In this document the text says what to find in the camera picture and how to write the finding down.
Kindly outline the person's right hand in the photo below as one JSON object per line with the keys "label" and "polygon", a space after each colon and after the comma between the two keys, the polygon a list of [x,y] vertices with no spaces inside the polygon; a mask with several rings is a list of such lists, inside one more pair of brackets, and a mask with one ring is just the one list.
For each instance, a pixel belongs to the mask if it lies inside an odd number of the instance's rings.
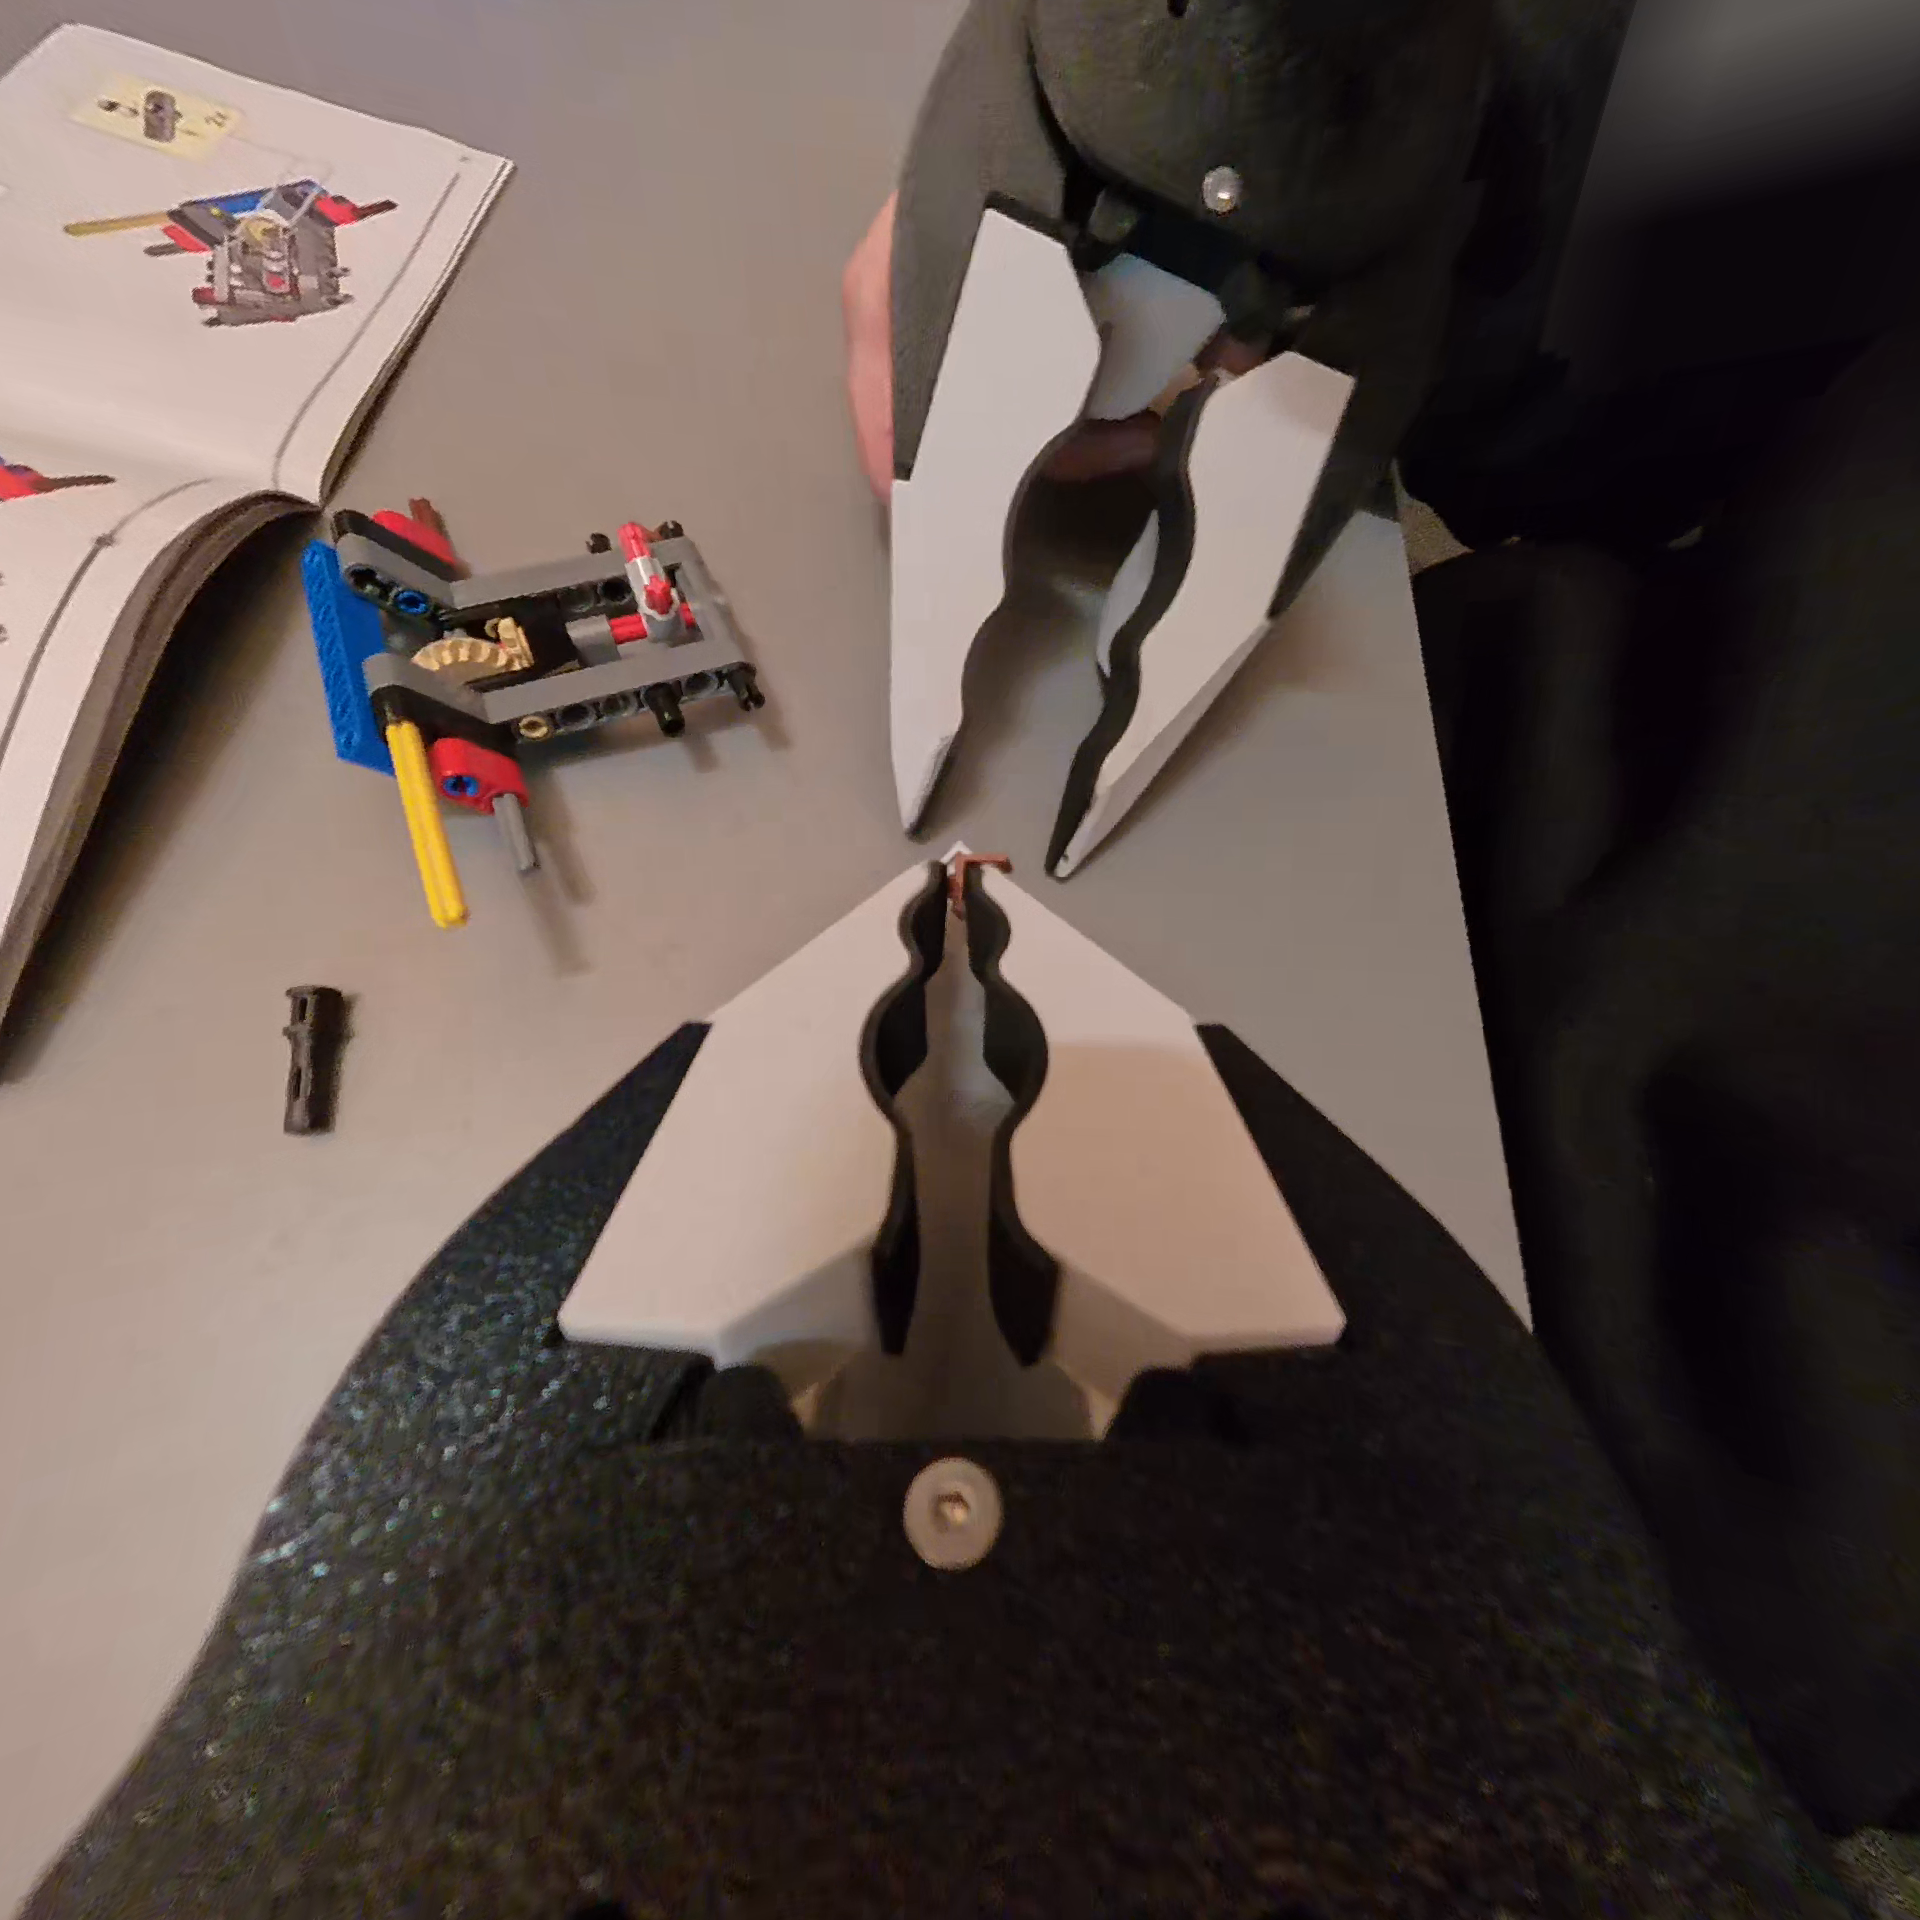
{"label": "person's right hand", "polygon": [[852,435],[874,493],[890,493],[890,220],[901,195],[874,208],[863,243],[839,264]]}

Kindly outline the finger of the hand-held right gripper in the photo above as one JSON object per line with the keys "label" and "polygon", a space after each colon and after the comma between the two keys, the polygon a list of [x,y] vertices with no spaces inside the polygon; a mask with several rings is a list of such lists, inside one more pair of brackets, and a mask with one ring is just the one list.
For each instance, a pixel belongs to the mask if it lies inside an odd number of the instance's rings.
{"label": "finger of the hand-held right gripper", "polygon": [[1078,876],[1275,616],[1358,373],[1306,354],[1168,415],[1160,515],[1094,611],[1094,726],[1068,750],[1048,876]]}
{"label": "finger of the hand-held right gripper", "polygon": [[1078,277],[1059,243],[991,208],[981,217],[927,435],[906,481],[890,481],[901,829],[927,823],[964,745],[969,640],[1003,611],[1003,530],[1037,453],[1078,416],[1145,415],[1215,323],[1228,298],[1145,256]]}

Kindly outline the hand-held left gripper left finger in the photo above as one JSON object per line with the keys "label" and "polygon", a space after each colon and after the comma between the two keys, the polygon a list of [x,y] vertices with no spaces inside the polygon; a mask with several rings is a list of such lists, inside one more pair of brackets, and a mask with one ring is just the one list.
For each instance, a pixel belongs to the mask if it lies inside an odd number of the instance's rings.
{"label": "hand-held left gripper left finger", "polygon": [[564,1348],[768,1375],[806,1433],[906,1433],[927,986],[953,876],[906,862],[768,981],[731,994],[632,1156],[571,1296]]}

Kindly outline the person's dark clothing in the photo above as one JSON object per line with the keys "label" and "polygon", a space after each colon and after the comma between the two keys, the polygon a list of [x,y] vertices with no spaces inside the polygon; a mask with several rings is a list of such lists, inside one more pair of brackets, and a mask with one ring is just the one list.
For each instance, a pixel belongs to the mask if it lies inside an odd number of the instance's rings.
{"label": "person's dark clothing", "polygon": [[1824,1831],[1920,1826],[1920,323],[1415,575],[1531,1336]]}

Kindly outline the grey blue lego assembly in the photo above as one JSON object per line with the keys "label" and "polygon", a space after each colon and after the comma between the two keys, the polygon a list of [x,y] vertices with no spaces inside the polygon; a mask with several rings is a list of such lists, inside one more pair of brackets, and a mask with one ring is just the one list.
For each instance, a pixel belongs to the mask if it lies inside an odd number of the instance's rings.
{"label": "grey blue lego assembly", "polygon": [[443,515],[330,515],[304,601],[337,750],[403,799],[429,925],[461,925],[443,815],[491,815],[538,876],[523,750],[695,704],[765,712],[765,674],[682,521],[617,521],[548,567],[461,567]]}

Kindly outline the black lego pin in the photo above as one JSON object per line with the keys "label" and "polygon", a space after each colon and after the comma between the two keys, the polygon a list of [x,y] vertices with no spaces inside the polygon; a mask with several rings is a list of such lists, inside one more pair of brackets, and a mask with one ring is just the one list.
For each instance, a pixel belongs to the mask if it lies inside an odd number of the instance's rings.
{"label": "black lego pin", "polygon": [[319,1132],[337,1132],[337,1096],[343,1096],[348,994],[343,986],[294,986],[284,1004],[294,1004],[284,1012],[284,1042],[294,1042],[284,1132],[319,1137]]}

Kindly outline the lego instruction booklet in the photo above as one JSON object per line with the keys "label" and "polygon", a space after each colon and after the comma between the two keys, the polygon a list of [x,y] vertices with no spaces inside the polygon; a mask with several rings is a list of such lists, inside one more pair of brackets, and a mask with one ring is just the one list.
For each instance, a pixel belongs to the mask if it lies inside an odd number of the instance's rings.
{"label": "lego instruction booklet", "polygon": [[103,24],[0,79],[0,1004],[181,611],[330,503],[504,183]]}

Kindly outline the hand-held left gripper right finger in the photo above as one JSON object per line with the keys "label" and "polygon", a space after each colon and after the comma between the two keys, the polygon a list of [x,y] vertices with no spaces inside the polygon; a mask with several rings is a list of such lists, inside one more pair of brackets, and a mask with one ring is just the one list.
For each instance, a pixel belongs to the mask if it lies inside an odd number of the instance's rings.
{"label": "hand-held left gripper right finger", "polygon": [[1198,1018],[1016,876],[969,876],[964,925],[1003,1090],[986,1300],[1016,1365],[1059,1375],[1104,1433],[1142,1375],[1340,1348],[1348,1309]]}

